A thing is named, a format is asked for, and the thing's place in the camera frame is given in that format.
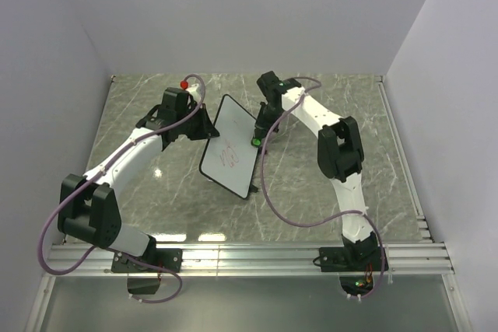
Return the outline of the white board black frame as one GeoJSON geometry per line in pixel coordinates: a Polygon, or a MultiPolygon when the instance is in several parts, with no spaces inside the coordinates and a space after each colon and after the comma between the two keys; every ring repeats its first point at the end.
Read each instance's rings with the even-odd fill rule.
{"type": "Polygon", "coordinates": [[[206,142],[199,172],[236,196],[247,199],[258,148],[251,144],[256,118],[232,96],[223,95],[213,122],[219,136],[206,142]]]}

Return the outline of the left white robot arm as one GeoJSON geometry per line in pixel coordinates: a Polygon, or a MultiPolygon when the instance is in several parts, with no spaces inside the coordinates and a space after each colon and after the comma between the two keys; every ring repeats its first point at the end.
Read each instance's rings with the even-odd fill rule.
{"type": "Polygon", "coordinates": [[[205,104],[159,104],[150,110],[103,162],[82,176],[70,174],[63,180],[59,232],[93,247],[126,253],[139,271],[153,269],[156,240],[122,222],[117,198],[139,170],[182,135],[192,141],[219,136],[205,104]]]}

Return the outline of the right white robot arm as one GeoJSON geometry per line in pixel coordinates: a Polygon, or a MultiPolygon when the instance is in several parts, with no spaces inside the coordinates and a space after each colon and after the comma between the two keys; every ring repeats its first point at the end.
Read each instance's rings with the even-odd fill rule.
{"type": "Polygon", "coordinates": [[[359,270],[370,262],[379,248],[381,239],[375,225],[366,214],[363,196],[362,170],[365,159],[357,121],[341,117],[314,99],[309,92],[321,87],[321,82],[309,77],[314,86],[305,88],[300,77],[281,80],[273,71],[266,72],[257,80],[258,88],[265,97],[258,112],[251,144],[261,150],[260,178],[265,200],[277,217],[285,223],[312,228],[340,217],[342,242],[345,247],[345,264],[359,270]],[[265,185],[265,156],[269,135],[279,124],[293,115],[317,138],[317,164],[329,180],[338,200],[340,212],[316,223],[296,223],[277,212],[265,185]]]}

